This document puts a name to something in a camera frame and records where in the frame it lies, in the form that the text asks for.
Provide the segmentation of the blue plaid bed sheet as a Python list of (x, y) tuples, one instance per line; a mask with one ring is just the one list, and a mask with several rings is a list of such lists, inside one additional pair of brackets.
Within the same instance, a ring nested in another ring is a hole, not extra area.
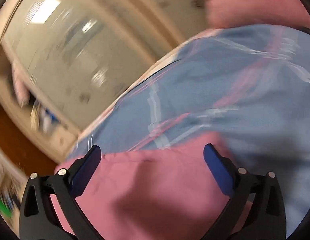
[(277, 175), (292, 234), (310, 209), (310, 34), (251, 25), (190, 41), (121, 98), (68, 162), (93, 145), (102, 156), (164, 150), (210, 132), (236, 165)]

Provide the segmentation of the cream sliding-door wardrobe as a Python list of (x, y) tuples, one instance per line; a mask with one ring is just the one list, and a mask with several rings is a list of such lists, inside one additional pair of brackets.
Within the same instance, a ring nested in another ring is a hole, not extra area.
[[(0, 0), (0, 104), (61, 163), (115, 99), (206, 27), (204, 0)], [(30, 92), (23, 108), (13, 62)]]

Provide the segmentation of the pink and white hooded jacket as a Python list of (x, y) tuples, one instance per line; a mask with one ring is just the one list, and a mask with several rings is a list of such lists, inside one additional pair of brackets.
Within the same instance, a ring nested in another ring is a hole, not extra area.
[(204, 161), (206, 144), (233, 157), (215, 132), (106, 154), (76, 201), (105, 239), (200, 239), (228, 202)]

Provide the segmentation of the brown wooden door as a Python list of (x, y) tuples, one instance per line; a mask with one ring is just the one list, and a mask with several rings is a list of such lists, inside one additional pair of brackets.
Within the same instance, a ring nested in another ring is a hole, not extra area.
[(17, 128), (2, 107), (0, 107), (0, 149), (27, 176), (34, 172), (40, 176), (55, 173), (57, 164)]

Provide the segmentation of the rolled pink quilt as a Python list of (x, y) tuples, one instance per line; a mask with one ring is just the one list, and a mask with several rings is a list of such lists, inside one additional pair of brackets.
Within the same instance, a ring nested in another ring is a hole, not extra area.
[(310, 13), (301, 0), (205, 0), (211, 28), (274, 24), (310, 29)]

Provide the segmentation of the pink garment hanging in wardrobe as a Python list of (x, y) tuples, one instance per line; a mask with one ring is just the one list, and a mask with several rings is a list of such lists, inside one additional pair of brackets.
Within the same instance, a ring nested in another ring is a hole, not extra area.
[(29, 104), (30, 92), (21, 78), (16, 62), (12, 63), (12, 83), (17, 102), (21, 108)]

